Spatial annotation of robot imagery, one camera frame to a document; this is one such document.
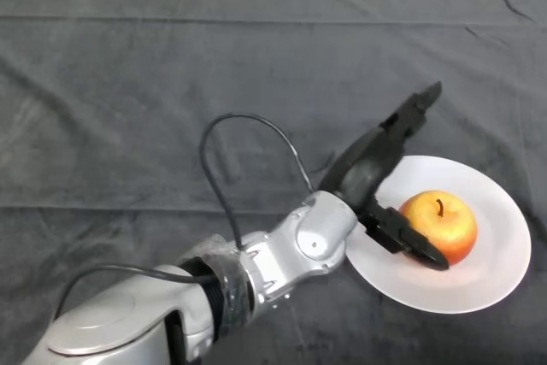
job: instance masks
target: apple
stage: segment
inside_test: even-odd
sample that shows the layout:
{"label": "apple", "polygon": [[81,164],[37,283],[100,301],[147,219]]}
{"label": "apple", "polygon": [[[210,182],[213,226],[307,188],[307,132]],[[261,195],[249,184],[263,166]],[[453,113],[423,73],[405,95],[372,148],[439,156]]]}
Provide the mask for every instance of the apple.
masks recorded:
{"label": "apple", "polygon": [[450,265],[468,256],[477,240],[473,211],[448,192],[421,192],[407,200],[399,212],[443,253]]}

